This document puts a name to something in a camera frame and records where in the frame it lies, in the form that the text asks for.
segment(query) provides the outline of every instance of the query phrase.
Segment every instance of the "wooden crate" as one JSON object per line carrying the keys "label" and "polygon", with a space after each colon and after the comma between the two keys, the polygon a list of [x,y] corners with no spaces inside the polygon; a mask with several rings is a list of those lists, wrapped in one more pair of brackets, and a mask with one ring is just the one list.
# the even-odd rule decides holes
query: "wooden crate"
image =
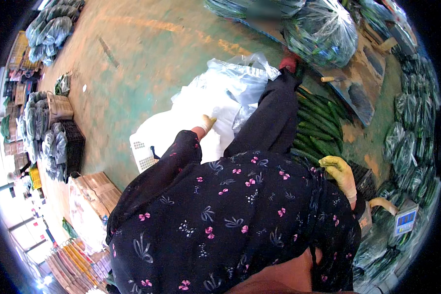
{"label": "wooden crate", "polygon": [[30,47],[25,32],[19,31],[8,56],[6,67],[11,70],[33,70],[39,68],[40,61],[35,63],[29,61],[29,50]]}
{"label": "wooden crate", "polygon": [[23,105],[26,97],[26,84],[17,83],[15,93],[15,106]]}

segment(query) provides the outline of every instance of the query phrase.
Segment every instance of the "white plastic basket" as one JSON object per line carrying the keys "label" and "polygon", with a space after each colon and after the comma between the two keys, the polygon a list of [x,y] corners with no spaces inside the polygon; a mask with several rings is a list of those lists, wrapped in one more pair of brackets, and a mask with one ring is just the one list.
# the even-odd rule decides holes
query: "white plastic basket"
{"label": "white plastic basket", "polygon": [[158,159],[154,158],[150,146],[147,146],[141,137],[142,136],[139,133],[135,133],[129,137],[129,142],[131,142],[131,149],[133,151],[135,163],[139,169],[139,173],[142,173],[147,168],[150,168],[158,161]]}

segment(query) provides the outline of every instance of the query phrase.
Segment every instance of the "yellow crate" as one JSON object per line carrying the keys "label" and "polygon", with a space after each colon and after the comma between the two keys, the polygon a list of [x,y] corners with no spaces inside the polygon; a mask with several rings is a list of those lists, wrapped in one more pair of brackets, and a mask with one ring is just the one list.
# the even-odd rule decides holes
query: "yellow crate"
{"label": "yellow crate", "polygon": [[29,176],[31,177],[31,181],[33,182],[34,189],[39,189],[42,187],[41,178],[39,177],[39,170],[37,168],[30,168]]}
{"label": "yellow crate", "polygon": [[12,50],[8,56],[8,69],[11,70],[33,70],[39,68],[40,61],[32,63],[29,61],[28,39],[24,31],[19,31],[13,43]]}

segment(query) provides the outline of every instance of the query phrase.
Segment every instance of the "white plastic bag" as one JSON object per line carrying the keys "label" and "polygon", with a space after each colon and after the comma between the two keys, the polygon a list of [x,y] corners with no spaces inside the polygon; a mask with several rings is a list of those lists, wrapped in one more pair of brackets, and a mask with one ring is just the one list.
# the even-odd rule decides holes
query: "white plastic bag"
{"label": "white plastic bag", "polygon": [[153,115],[137,130],[140,141],[146,148],[153,146],[155,155],[161,157],[179,131],[197,126],[206,114],[217,122],[201,141],[201,163],[218,160],[256,110],[268,80],[281,74],[262,53],[236,56],[228,62],[211,59],[207,65],[205,73],[171,98],[170,111]]}

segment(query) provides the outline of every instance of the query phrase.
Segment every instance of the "black plastic crate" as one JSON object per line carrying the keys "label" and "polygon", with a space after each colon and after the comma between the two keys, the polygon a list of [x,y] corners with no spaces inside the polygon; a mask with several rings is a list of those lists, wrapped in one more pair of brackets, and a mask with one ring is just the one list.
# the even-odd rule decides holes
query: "black plastic crate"
{"label": "black plastic crate", "polygon": [[61,120],[59,122],[62,123],[65,136],[67,137],[67,168],[64,175],[65,182],[67,182],[71,173],[80,173],[83,151],[85,149],[85,137],[75,121]]}

